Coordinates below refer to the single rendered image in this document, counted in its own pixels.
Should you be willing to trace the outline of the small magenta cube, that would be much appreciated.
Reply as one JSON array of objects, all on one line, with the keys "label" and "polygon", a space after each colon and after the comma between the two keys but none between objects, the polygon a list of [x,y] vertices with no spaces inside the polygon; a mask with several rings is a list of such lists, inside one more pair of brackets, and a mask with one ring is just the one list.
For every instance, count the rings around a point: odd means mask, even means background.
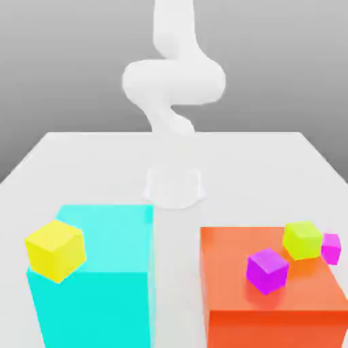
[{"label": "small magenta cube", "polygon": [[337,265],[341,254],[341,241],[337,234],[324,233],[321,245],[322,258],[331,265]]},{"label": "small magenta cube", "polygon": [[290,263],[271,248],[247,257],[247,280],[262,294],[282,288],[288,278]]}]

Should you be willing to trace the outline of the small yellow cube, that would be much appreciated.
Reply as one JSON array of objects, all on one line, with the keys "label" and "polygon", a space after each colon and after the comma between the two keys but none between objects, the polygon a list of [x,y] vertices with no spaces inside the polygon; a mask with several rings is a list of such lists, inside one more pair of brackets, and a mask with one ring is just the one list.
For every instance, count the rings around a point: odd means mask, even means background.
[{"label": "small yellow cube", "polygon": [[61,283],[86,261],[82,230],[52,220],[24,240],[31,270]]}]

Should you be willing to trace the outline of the small lime cube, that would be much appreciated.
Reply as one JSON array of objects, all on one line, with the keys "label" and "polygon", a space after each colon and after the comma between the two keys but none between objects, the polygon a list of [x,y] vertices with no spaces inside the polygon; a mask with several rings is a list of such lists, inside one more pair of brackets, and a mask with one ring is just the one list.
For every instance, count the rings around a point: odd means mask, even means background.
[{"label": "small lime cube", "polygon": [[294,260],[318,258],[323,237],[313,222],[290,222],[284,228],[283,246]]}]

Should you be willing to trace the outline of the large orange box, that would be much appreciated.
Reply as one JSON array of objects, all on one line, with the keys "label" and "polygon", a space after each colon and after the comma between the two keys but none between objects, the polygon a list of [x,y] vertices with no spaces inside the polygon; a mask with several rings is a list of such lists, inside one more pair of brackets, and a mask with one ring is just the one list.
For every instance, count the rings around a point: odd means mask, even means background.
[{"label": "large orange box", "polygon": [[[207,348],[343,348],[348,300],[326,262],[293,260],[282,227],[201,228]],[[261,294],[247,258],[271,248],[290,263],[286,285]]]}]

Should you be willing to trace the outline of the large cyan box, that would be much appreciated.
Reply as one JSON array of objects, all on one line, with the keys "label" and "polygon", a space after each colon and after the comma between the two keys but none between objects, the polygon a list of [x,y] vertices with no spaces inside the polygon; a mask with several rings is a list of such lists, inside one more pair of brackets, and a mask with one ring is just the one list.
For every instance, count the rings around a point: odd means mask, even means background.
[{"label": "large cyan box", "polygon": [[153,348],[152,205],[63,205],[84,234],[86,262],[60,284],[27,270],[45,348]]}]

